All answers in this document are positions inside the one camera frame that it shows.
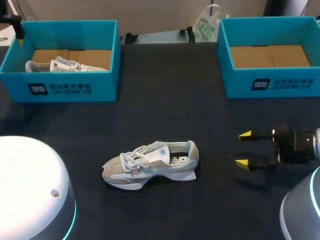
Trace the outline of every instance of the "white dome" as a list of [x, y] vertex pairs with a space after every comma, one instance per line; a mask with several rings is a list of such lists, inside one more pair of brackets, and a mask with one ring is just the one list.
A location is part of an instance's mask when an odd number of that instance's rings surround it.
[[0, 137], [0, 239], [30, 239], [62, 208], [69, 187], [66, 166], [45, 143]]

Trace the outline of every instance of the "open box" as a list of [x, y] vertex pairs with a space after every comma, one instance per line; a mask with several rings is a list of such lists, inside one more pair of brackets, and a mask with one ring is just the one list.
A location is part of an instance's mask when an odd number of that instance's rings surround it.
[[217, 56], [227, 98], [319, 97], [319, 39], [314, 17], [223, 18]]
[[[117, 100], [121, 60], [117, 21], [27, 21], [22, 26], [25, 31], [22, 47], [14, 39], [0, 68], [1, 80], [15, 103]], [[109, 68], [96, 72], [26, 73], [26, 62], [34, 59], [36, 50], [56, 50], [59, 54], [67, 50], [79, 62], [90, 56]]]

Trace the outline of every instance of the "brown cardboard bottom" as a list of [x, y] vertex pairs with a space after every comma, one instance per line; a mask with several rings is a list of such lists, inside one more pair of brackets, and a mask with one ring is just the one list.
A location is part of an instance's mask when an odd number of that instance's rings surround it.
[[237, 69], [311, 67], [301, 45], [232, 46], [230, 51]]
[[33, 53], [32, 61], [37, 64], [47, 64], [51, 60], [56, 59], [57, 56], [60, 56], [64, 59], [68, 58], [69, 50], [49, 50], [49, 49], [37, 49]]
[[37, 49], [34, 51], [32, 61], [37, 64], [47, 64], [60, 56], [87, 66], [110, 70], [112, 50], [49, 50]]

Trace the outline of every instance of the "shoe heel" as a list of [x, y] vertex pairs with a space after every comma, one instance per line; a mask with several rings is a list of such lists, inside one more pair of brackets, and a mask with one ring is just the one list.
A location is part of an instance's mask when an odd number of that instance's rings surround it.
[[195, 180], [197, 178], [194, 170], [174, 172], [174, 173], [164, 173], [162, 174], [162, 176], [167, 177], [168, 179], [171, 179], [174, 181], [190, 181], [190, 180]]

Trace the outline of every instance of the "sneaker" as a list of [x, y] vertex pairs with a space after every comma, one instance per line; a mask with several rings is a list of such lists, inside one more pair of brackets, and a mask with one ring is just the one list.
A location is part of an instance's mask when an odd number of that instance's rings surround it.
[[116, 188], [138, 190], [154, 176], [195, 180], [198, 162], [199, 151], [193, 141], [156, 141], [112, 158], [102, 166], [102, 177]]
[[26, 73], [38, 72], [105, 72], [108, 71], [101, 67], [86, 66], [76, 61], [67, 60], [57, 56], [55, 60], [50, 63], [35, 63], [34, 61], [27, 61], [25, 64]]

